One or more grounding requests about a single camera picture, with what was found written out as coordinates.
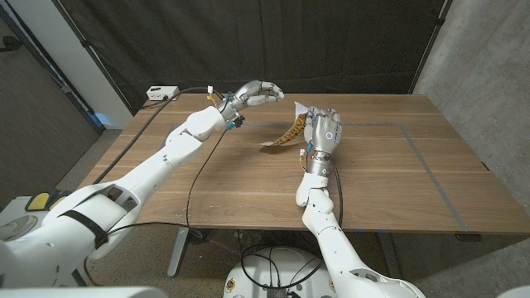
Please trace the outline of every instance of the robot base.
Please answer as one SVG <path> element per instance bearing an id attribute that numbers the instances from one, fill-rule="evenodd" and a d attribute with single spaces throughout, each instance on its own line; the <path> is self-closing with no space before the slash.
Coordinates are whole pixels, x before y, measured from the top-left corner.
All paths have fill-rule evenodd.
<path id="1" fill-rule="evenodd" d="M 276 268 L 264 257 L 270 258 Z M 245 270 L 262 285 L 286 286 L 297 282 L 309 274 L 320 263 L 314 255 L 297 248 L 274 247 L 264 248 L 244 259 Z M 309 279 L 297 286 L 284 290 L 269 290 L 256 286 L 244 274 L 241 263 L 229 273 L 224 284 L 224 298 L 250 297 L 287 297 L 288 292 L 295 292 L 300 297 L 336 297 L 333 282 L 325 265 L 322 265 Z"/>

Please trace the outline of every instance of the metal table leg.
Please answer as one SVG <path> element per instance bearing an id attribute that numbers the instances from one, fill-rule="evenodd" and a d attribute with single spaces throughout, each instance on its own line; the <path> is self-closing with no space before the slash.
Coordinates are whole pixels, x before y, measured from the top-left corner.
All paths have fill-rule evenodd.
<path id="1" fill-rule="evenodd" d="M 401 270 L 399 270 L 398 257 L 394 250 L 394 242 L 390 233 L 378 233 L 379 242 L 384 253 L 384 258 L 387 261 L 388 272 L 391 278 L 402 279 Z"/>
<path id="2" fill-rule="evenodd" d="M 169 261 L 169 267 L 167 268 L 167 275 L 169 277 L 175 277 L 179 273 L 181 268 L 182 259 L 184 258 L 184 252 L 186 252 L 186 246 L 188 244 L 188 228 L 179 228 L 176 234 L 175 246 L 173 247 L 173 253 Z"/>

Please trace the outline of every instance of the cable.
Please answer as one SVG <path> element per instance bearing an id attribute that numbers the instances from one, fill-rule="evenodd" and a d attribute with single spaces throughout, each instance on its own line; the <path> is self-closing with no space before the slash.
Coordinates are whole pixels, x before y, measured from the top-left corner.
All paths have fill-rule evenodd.
<path id="1" fill-rule="evenodd" d="M 218 140 L 217 143 L 215 144 L 214 149 L 212 149 L 212 152 L 210 152 L 210 154 L 208 155 L 208 158 L 206 158 L 205 163 L 204 163 L 204 164 L 202 165 L 202 167 L 200 168 L 199 173 L 197 173 L 197 176 L 193 179 L 193 183 L 191 183 L 190 193 L 188 193 L 188 202 L 186 203 L 186 206 L 185 206 L 185 224 L 186 224 L 188 227 L 190 226 L 190 220 L 188 219 L 188 210 L 190 209 L 190 199 L 191 199 L 191 191 L 193 190 L 193 185 L 195 185 L 195 182 L 197 181 L 197 179 L 199 178 L 200 173 L 202 172 L 202 169 L 205 168 L 206 163 L 208 162 L 208 160 L 210 159 L 210 157 L 212 157 L 212 154 L 214 154 L 215 148 L 217 148 L 217 146 L 219 145 L 219 143 L 220 143 L 221 140 L 223 139 L 224 134 L 225 134 L 227 131 L 228 131 L 228 129 L 225 129 L 225 130 L 224 130 L 223 134 L 221 135 L 221 137 L 219 138 L 219 140 Z"/>
<path id="2" fill-rule="evenodd" d="M 241 238 L 239 237 L 238 235 L 238 241 L 239 241 L 239 249 L 243 249 L 243 246 L 241 244 Z M 264 288 L 264 289 L 270 289 L 270 290 L 282 290 L 282 289 L 288 289 L 290 287 L 293 287 L 293 286 L 296 286 L 296 285 L 299 285 L 301 284 L 302 282 L 306 281 L 307 279 L 309 279 L 311 276 L 313 276 L 313 274 L 315 274 L 315 272 L 317 272 L 320 267 L 322 267 L 322 265 L 324 265 L 324 261 L 320 260 L 320 263 L 315 267 L 315 269 L 313 269 L 313 271 L 309 272 L 308 275 L 306 275 L 304 278 L 300 279 L 299 281 L 297 282 L 294 282 L 294 283 L 291 283 L 287 286 L 266 286 L 266 285 L 262 285 L 260 284 L 259 282 L 255 281 L 252 277 L 250 277 L 250 275 L 248 274 L 247 270 L 245 269 L 245 265 L 244 265 L 244 257 L 245 257 L 245 253 L 250 250 L 251 248 L 255 248 L 255 247 L 258 247 L 258 246 L 267 246 L 267 244 L 255 244 L 251 247 L 248 247 L 247 249 L 245 249 L 243 252 L 241 252 L 241 269 L 243 269 L 243 273 L 245 274 L 245 276 L 247 276 L 247 278 L 256 286 L 259 286 L 261 288 Z"/>
<path id="3" fill-rule="evenodd" d="M 340 183 L 339 170 L 335 164 L 335 158 L 331 157 L 331 164 L 333 165 L 333 170 L 335 172 L 335 179 L 337 180 L 337 188 L 339 189 L 339 227 L 342 228 L 342 218 L 343 218 L 343 197 L 342 197 L 342 184 Z"/>
<path id="4" fill-rule="evenodd" d="M 295 280 L 295 277 L 298 275 L 298 273 L 300 273 L 307 265 L 309 265 L 310 262 L 313 262 L 314 260 L 316 260 L 316 257 L 313 257 L 309 262 L 307 262 L 304 266 L 302 266 L 300 268 L 300 270 L 298 270 L 298 272 L 295 273 L 295 275 L 292 277 L 291 281 L 289 283 L 291 283 L 292 281 Z"/>
<path id="5" fill-rule="evenodd" d="M 206 87 L 188 88 L 188 89 L 184 89 L 182 91 L 179 91 L 176 94 L 173 94 L 171 97 L 169 97 L 167 99 L 167 101 L 165 101 L 160 106 L 160 108 L 158 108 L 158 110 L 155 111 L 153 113 L 153 115 L 151 115 L 151 117 L 143 124 L 142 128 L 140 128 L 140 130 L 137 132 L 136 136 L 134 136 L 134 138 L 128 143 L 128 145 L 122 150 L 122 152 L 114 159 L 114 161 L 110 165 L 108 165 L 107 169 L 105 169 L 105 171 L 103 173 L 101 173 L 101 175 L 99 175 L 99 177 L 94 181 L 93 184 L 98 184 L 114 168 L 114 166 L 116 166 L 116 164 L 122 159 L 122 157 L 125 155 L 125 153 L 127 153 L 127 151 L 134 145 L 136 140 L 142 135 L 143 131 L 146 130 L 147 126 L 159 114 L 159 112 L 167 106 L 167 104 L 169 104 L 173 99 L 177 98 L 179 95 L 181 95 L 183 93 L 186 93 L 186 92 L 189 92 L 189 91 L 192 91 L 192 90 L 208 90 L 208 88 L 206 88 Z"/>
<path id="6" fill-rule="evenodd" d="M 268 260 L 269 264 L 274 265 L 274 268 L 276 269 L 276 275 L 278 277 L 278 286 L 280 286 L 280 272 L 278 271 L 278 267 L 276 266 L 276 263 L 272 259 L 270 259 L 268 257 L 265 257 L 265 256 L 262 256 L 262 255 L 259 255 L 257 253 L 253 253 L 253 254 L 251 254 L 251 256 L 262 257 L 262 258 Z"/>
<path id="7" fill-rule="evenodd" d="M 99 283 L 95 282 L 94 279 L 92 279 L 92 276 L 90 275 L 89 273 L 89 269 L 87 268 L 86 266 L 86 262 L 88 261 L 89 259 L 86 257 L 83 261 L 83 269 L 84 269 L 84 273 L 86 274 L 86 276 L 89 278 L 90 282 L 92 282 L 92 284 L 94 286 L 101 286 Z"/>
<path id="8" fill-rule="evenodd" d="M 271 247 L 271 249 L 268 250 L 268 261 L 269 261 L 269 262 L 268 262 L 268 272 L 269 272 L 270 275 L 271 275 L 271 283 L 270 283 L 269 285 L 271 285 L 271 286 L 272 286 L 272 268 L 271 268 L 271 265 L 272 265 L 272 257 L 271 257 L 271 254 L 272 254 L 272 249 L 273 249 L 273 248 L 274 248 L 274 247 Z"/>
<path id="9" fill-rule="evenodd" d="M 146 109 L 146 108 L 156 108 L 157 105 L 160 105 L 161 103 L 164 103 L 168 99 L 167 95 L 164 96 L 164 98 L 160 101 L 157 101 L 155 103 L 148 104 L 147 106 L 142 106 L 140 109 Z"/>
<path id="10" fill-rule="evenodd" d="M 182 224 L 182 223 L 163 223 L 163 222 L 147 222 L 147 223 L 132 223 L 128 224 L 119 228 L 115 228 L 114 230 L 111 230 L 107 233 L 107 235 L 110 235 L 111 233 L 116 233 L 117 231 L 123 230 L 125 228 L 131 228 L 131 227 L 137 227 L 137 226 L 143 226 L 143 225 L 151 225 L 151 224 L 168 224 L 168 225 L 176 225 L 183 228 L 189 228 L 189 226 Z"/>

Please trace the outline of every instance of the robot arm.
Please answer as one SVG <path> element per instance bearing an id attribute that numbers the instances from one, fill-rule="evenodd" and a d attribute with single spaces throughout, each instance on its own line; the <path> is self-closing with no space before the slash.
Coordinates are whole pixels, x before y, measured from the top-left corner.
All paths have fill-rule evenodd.
<path id="1" fill-rule="evenodd" d="M 87 258 L 100 258 L 123 239 L 147 200 L 171 173 L 190 162 L 202 142 L 226 123 L 244 120 L 249 105 L 279 101 L 274 84 L 252 81 L 218 108 L 192 113 L 166 140 L 166 145 L 123 178 L 85 186 L 63 199 L 39 229 L 7 243 L 0 242 L 0 287 L 59 286 Z"/>
<path id="2" fill-rule="evenodd" d="M 302 221 L 318 240 L 338 296 L 425 297 L 413 284 L 383 276 L 364 264 L 337 223 L 325 187 L 331 153 L 341 135 L 340 116 L 335 110 L 310 108 L 304 138 L 314 154 L 296 192 L 296 203 L 306 207 Z"/>

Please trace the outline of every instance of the table top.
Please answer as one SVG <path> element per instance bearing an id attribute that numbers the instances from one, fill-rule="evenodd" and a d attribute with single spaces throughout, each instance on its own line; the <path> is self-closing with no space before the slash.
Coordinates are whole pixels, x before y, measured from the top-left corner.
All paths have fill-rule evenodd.
<path id="1" fill-rule="evenodd" d="M 297 101 L 334 108 L 343 123 L 333 152 L 344 196 L 343 229 L 428 233 L 530 233 L 530 217 L 486 169 L 441 113 L 422 95 L 288 94 L 280 103 L 243 110 L 239 129 L 205 142 L 146 203 L 140 222 L 197 228 L 302 229 L 295 193 L 304 171 L 302 136 L 264 147 L 292 125 Z M 182 95 L 160 112 L 104 181 L 116 180 L 155 153 L 172 124 L 205 108 L 203 94 Z M 128 144 L 155 109 L 141 110 L 81 186 L 91 183 Z M 330 175 L 338 218 L 338 187 Z"/>

